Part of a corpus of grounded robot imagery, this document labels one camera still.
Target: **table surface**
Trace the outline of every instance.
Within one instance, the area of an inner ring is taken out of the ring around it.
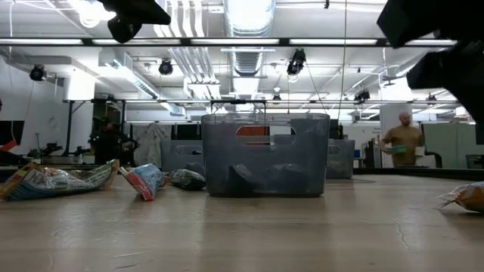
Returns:
[[[167,187],[0,202],[3,271],[481,271],[484,216],[437,196],[462,181],[356,176],[315,199]]]

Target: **gray translucent bin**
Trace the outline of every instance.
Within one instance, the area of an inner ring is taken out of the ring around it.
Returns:
[[[354,140],[329,140],[326,178],[351,178],[354,159]]]
[[[324,192],[330,117],[325,114],[222,114],[202,117],[206,188],[212,196]],[[271,136],[237,136],[269,127]]]
[[[161,141],[161,168],[164,172],[184,169],[188,163],[203,166],[202,141]]]

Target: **hanging wire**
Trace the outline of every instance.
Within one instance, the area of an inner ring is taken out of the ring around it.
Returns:
[[[340,105],[338,106],[338,121],[340,120],[341,114],[341,103],[343,102],[343,93],[345,87],[345,61],[346,61],[346,35],[348,31],[348,0],[345,0],[345,32],[344,39],[345,43],[343,45],[343,71],[341,74],[341,95],[340,95]]]
[[[326,107],[324,106],[324,103],[321,100],[321,95],[319,95],[319,91],[318,91],[318,88],[316,87],[315,80],[312,78],[312,73],[311,73],[311,69],[309,69],[308,61],[306,61],[306,66],[308,67],[308,72],[309,72],[309,76],[311,77],[312,86],[315,88],[316,94],[318,95],[319,103],[321,103],[321,105],[323,106],[324,113],[327,114]]]
[[[287,114],[290,113],[290,89],[289,89],[289,75],[287,75]]]

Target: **fluorescent light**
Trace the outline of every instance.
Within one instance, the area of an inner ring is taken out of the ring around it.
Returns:
[[[434,45],[455,45],[456,41],[451,40],[439,40],[439,39],[416,39],[411,42],[407,42],[407,45],[420,45],[420,46],[434,46]]]
[[[247,39],[247,38],[224,38],[224,39],[192,39],[192,45],[278,45],[279,39]]]
[[[290,39],[290,45],[375,45],[376,39]]]
[[[179,121],[126,121],[127,123],[132,124],[149,124],[149,123],[157,123],[157,124],[190,124],[190,123],[199,123],[198,121],[187,121],[187,120],[179,120]]]
[[[289,103],[289,104],[307,104],[311,103],[310,100],[267,100],[267,103],[270,104],[284,104],[284,103]]]
[[[127,100],[126,103],[145,104],[145,103],[158,103],[158,101],[156,101],[156,100]]]
[[[0,39],[0,45],[83,45],[81,39]]]
[[[222,48],[220,49],[222,53],[264,53],[264,52],[275,52],[273,48]]]
[[[447,90],[442,89],[442,90],[434,91],[434,92],[433,92],[433,93],[431,93],[430,95],[438,95],[438,94],[440,94],[440,93],[442,93],[442,92],[444,92],[444,91],[447,91]]]
[[[180,103],[180,104],[209,104],[210,100],[171,100],[171,99],[161,99],[159,102],[169,102],[169,103]]]
[[[114,39],[93,39],[95,45],[121,45]],[[133,39],[123,45],[180,45],[179,39]]]

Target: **exposed pipe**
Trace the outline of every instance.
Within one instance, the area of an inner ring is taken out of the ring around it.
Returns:
[[[180,27],[178,25],[178,0],[170,0],[170,2],[172,3],[172,23],[170,24],[170,29],[173,31],[175,37],[182,37],[182,33],[180,32]],[[192,82],[196,82],[198,78],[194,72],[194,68],[190,67],[180,48],[173,48],[173,53],[181,61],[181,65],[185,65],[185,68],[188,72],[186,76],[190,77]]]
[[[225,28],[231,37],[270,36],[275,0],[224,0]],[[234,76],[255,76],[261,71],[264,53],[231,53]],[[233,79],[236,92],[254,94],[260,79]]]
[[[182,7],[183,7],[183,23],[182,23],[183,31],[185,32],[185,35],[187,37],[193,37],[194,34],[191,31],[191,20],[190,20],[190,2],[188,0],[181,0],[181,4],[182,4]],[[202,75],[200,74],[200,71],[198,70],[197,63],[195,62],[195,59],[193,58],[193,56],[191,54],[191,52],[193,51],[193,48],[191,48],[191,49],[182,48],[181,51],[183,52],[185,59],[191,65],[192,70],[194,71],[194,74],[197,77],[197,81],[203,82]]]
[[[205,37],[205,33],[203,32],[202,26],[202,2],[200,0],[194,0],[194,12],[195,12],[195,33],[198,37]],[[212,62],[210,61],[210,55],[208,52],[208,48],[197,48],[200,53],[197,55],[199,57],[200,65],[203,65],[203,68],[206,70],[206,75],[210,78],[211,82],[216,82],[215,73],[213,72]]]

